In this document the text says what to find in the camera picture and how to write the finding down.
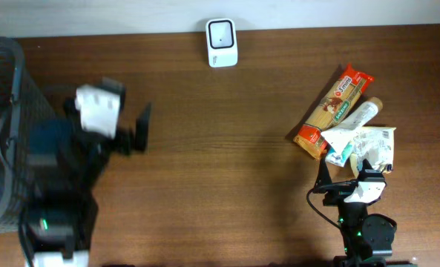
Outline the cream snack bag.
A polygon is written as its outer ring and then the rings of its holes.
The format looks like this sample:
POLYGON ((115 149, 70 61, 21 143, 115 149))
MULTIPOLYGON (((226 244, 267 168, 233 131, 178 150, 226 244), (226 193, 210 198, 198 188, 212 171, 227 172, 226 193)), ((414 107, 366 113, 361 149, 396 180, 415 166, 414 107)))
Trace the cream snack bag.
POLYGON ((394 131, 391 127, 365 126, 352 139, 350 166, 355 177, 363 168, 366 159, 372 168, 381 173, 393 171, 394 131))

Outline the green tissue packet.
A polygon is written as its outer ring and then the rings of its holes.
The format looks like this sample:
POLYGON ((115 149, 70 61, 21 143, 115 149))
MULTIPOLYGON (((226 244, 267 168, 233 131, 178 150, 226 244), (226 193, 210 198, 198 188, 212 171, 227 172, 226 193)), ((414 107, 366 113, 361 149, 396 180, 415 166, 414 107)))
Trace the green tissue packet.
POLYGON ((354 142, 349 142, 341 153, 338 153, 334 148, 330 148, 325 157, 325 161, 339 167, 344 167, 347 160, 354 151, 354 142))

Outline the white tube with gold cap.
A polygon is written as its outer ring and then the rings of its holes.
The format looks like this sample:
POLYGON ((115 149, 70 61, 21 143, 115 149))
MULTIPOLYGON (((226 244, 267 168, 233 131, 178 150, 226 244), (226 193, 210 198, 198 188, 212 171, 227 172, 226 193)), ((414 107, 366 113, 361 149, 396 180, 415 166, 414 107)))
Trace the white tube with gold cap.
POLYGON ((341 154, 349 141, 358 134, 358 130, 375 117, 382 108, 382 101, 377 97, 371 97, 338 125, 323 131, 321 136, 336 153, 341 154))

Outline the orange spaghetti packet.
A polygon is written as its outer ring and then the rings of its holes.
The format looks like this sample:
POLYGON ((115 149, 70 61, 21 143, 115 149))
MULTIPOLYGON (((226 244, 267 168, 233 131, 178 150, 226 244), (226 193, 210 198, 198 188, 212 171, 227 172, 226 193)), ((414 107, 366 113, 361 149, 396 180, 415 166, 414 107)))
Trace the orange spaghetti packet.
POLYGON ((342 122, 375 77, 348 64, 313 112, 302 124, 293 142, 314 159, 326 153, 327 141, 321 133, 342 122))

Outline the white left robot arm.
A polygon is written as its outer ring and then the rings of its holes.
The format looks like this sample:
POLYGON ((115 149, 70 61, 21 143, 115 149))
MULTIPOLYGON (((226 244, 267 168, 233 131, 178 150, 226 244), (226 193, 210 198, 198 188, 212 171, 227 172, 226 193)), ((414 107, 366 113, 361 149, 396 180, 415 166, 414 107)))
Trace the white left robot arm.
POLYGON ((88 266, 99 210, 96 181, 111 154, 130 156, 148 147, 151 103, 135 129, 117 128, 113 139, 82 130, 74 99, 66 99, 63 110, 63 117, 40 122, 30 133, 33 184, 18 222, 26 266, 88 266))

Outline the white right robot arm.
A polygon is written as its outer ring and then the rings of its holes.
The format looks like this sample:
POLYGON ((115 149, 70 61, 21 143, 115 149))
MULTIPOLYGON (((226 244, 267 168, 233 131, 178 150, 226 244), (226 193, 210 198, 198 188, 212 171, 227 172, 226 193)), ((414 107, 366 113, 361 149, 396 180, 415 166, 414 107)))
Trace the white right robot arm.
POLYGON ((385 266, 393 253, 397 222, 383 214, 370 214, 367 208, 380 200, 387 183, 384 175, 364 160, 358 177, 333 182, 326 160, 320 161, 315 185, 307 192, 323 194, 323 205, 338 209, 338 220, 331 221, 317 208, 313 210, 336 227, 344 243, 344 256, 332 260, 334 266, 385 266))

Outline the white barcode scanner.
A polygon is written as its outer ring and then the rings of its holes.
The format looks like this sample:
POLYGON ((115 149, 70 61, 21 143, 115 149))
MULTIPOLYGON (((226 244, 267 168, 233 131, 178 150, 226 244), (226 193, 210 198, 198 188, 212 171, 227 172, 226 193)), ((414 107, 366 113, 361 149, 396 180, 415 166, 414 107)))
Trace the white barcode scanner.
POLYGON ((206 22, 206 42, 210 67, 232 67, 238 62, 237 35, 231 19, 210 19, 206 22))

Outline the dark grey plastic basket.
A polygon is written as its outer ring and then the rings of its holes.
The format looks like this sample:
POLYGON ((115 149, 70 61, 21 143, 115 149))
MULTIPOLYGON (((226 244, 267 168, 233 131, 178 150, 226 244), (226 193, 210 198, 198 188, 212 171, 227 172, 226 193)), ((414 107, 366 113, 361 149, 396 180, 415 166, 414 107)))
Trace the dark grey plastic basket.
POLYGON ((29 198, 30 131, 54 115, 26 68, 19 43, 0 37, 0 234, 17 230, 19 213, 29 198))

